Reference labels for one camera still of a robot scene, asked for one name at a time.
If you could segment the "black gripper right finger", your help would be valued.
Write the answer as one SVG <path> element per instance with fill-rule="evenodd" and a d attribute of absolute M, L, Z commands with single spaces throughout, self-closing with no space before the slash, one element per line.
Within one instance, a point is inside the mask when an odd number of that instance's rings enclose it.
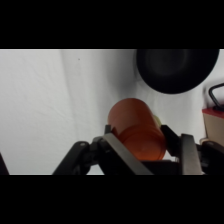
<path fill-rule="evenodd" d="M 189 134 L 178 136 L 162 125 L 169 154 L 178 159 L 182 175 L 224 175 L 224 147 L 214 141 L 196 144 Z"/>

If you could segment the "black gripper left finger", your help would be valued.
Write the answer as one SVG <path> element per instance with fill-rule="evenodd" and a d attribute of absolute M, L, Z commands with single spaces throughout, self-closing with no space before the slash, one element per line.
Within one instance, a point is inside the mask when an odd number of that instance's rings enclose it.
<path fill-rule="evenodd" d="M 91 143 L 76 142 L 53 174 L 87 175 L 95 165 L 98 165 L 105 175 L 153 174 L 118 140 L 110 125 L 106 125 L 105 133 L 95 137 Z"/>

